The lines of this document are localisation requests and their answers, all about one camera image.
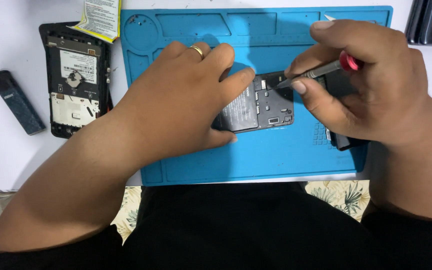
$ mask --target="floral patterned fabric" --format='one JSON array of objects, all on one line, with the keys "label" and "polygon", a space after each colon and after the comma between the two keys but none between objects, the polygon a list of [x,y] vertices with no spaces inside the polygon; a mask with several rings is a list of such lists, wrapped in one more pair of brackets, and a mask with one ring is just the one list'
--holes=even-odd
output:
[{"label": "floral patterned fabric", "polygon": [[[329,203],[336,209],[361,221],[369,203],[369,180],[365,181],[311,181],[306,192]],[[111,224],[126,241],[136,227],[141,202],[141,187],[128,186],[124,191],[123,203]]]}]

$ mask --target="black lighter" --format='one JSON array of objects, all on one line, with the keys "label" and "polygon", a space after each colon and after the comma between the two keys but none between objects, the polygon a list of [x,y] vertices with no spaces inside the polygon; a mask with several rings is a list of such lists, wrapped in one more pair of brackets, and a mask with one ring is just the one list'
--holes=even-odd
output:
[{"label": "black lighter", "polygon": [[0,95],[28,135],[46,129],[28,98],[7,70],[0,71]]}]

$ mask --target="red object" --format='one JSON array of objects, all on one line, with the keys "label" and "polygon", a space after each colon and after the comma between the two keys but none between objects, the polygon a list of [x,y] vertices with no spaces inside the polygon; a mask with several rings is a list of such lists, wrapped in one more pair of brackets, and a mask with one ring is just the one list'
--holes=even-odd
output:
[{"label": "red object", "polygon": [[349,55],[347,52],[342,51],[339,55],[339,63],[341,64],[341,67],[345,71],[356,71],[360,70],[364,66],[364,62],[361,60],[358,60],[351,55]]}]

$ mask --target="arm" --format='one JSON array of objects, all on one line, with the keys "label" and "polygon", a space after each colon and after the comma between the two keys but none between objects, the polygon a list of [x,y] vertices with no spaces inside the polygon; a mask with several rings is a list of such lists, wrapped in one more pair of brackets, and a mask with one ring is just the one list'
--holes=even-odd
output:
[{"label": "arm", "polygon": [[233,64],[232,47],[195,45],[204,60],[195,49],[171,43],[111,112],[76,132],[31,175],[0,217],[0,251],[94,235],[116,216],[125,183],[138,169],[236,138],[210,126],[255,73],[247,68],[222,77]]},{"label": "arm", "polygon": [[387,148],[382,177],[369,184],[373,206],[432,219],[432,98],[421,52],[408,48],[403,33],[365,21],[321,21],[310,32],[319,44],[286,76],[336,60],[341,50],[365,66],[350,75],[358,93],[340,99],[314,80],[294,79],[306,108],[336,133]]}]

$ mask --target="left hand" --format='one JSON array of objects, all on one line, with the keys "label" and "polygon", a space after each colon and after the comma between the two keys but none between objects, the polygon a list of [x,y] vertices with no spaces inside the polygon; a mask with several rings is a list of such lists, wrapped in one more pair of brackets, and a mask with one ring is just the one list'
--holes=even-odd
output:
[{"label": "left hand", "polygon": [[211,124],[249,86],[255,72],[246,68],[227,77],[234,62],[230,45],[213,50],[205,42],[195,46],[203,59],[180,42],[169,44],[107,114],[123,127],[124,150],[137,153],[135,159],[143,157],[140,166],[236,140],[234,133],[214,130]]}]

